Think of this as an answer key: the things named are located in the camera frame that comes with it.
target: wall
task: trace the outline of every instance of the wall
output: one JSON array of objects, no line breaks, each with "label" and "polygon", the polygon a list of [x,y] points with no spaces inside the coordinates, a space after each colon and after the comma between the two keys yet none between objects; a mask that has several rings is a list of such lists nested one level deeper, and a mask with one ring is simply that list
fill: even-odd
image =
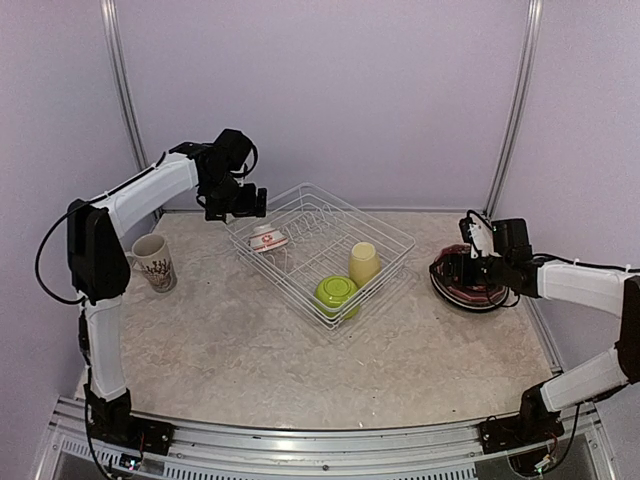
[{"label": "wall", "polygon": [[[82,367],[77,310],[36,285],[36,248],[71,200],[135,172],[103,32],[97,1],[6,0],[0,8],[3,480],[27,478],[56,398],[73,393]],[[72,295],[63,232],[42,271],[52,289]]]},{"label": "wall", "polygon": [[253,178],[272,194],[310,181],[359,206],[467,208],[495,170],[527,8],[136,0],[118,16],[151,159],[229,126],[258,146]]},{"label": "wall", "polygon": [[[640,4],[545,2],[528,103],[498,217],[523,216],[536,251],[640,265]],[[619,321],[540,302],[571,368]],[[623,478],[640,471],[640,387],[599,405]]]}]

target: lime green bowl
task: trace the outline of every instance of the lime green bowl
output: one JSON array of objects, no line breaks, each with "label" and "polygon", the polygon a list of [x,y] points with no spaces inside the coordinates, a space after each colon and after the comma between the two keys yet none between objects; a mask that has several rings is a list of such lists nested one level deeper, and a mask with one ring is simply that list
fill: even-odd
[{"label": "lime green bowl", "polygon": [[[327,317],[333,318],[339,312],[329,312],[322,306],[339,308],[358,291],[358,286],[353,280],[340,275],[333,275],[322,280],[316,287],[315,297],[322,303],[318,303],[318,309]],[[360,310],[360,305],[352,308],[344,316],[344,319],[353,317]]]}]

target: beige table surface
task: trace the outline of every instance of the beige table surface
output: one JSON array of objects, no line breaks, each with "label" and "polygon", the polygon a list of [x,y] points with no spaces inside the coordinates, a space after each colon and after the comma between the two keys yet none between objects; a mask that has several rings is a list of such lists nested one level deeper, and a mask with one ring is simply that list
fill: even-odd
[{"label": "beige table surface", "polygon": [[424,425],[518,408],[550,377],[522,306],[462,313],[428,265],[459,242],[459,214],[379,213],[413,235],[394,297],[329,335],[229,250],[224,226],[165,214],[178,273],[167,295],[134,275],[122,360],[134,409],[216,423],[305,429]]}]

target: white wire dish rack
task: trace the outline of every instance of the white wire dish rack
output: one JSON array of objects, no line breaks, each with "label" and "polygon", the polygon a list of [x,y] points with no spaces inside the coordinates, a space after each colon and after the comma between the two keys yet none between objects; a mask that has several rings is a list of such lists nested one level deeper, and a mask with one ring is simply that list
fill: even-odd
[{"label": "white wire dish rack", "polygon": [[[271,224],[289,242],[259,253],[249,246],[254,227]],[[240,258],[271,281],[310,318],[336,329],[353,308],[374,298],[404,265],[415,245],[410,235],[349,205],[310,183],[300,184],[269,202],[266,218],[238,219],[227,226]],[[349,276],[352,247],[369,242],[380,256],[381,271],[338,308],[318,308],[314,292],[330,275]]]}]

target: white bowl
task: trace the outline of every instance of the white bowl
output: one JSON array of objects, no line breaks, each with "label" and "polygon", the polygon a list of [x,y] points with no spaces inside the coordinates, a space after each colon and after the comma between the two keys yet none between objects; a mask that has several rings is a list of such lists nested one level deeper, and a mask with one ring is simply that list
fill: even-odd
[{"label": "white bowl", "polygon": [[256,252],[267,252],[274,248],[283,247],[287,243],[289,243],[289,239],[269,223],[255,227],[249,238],[249,246]]}]

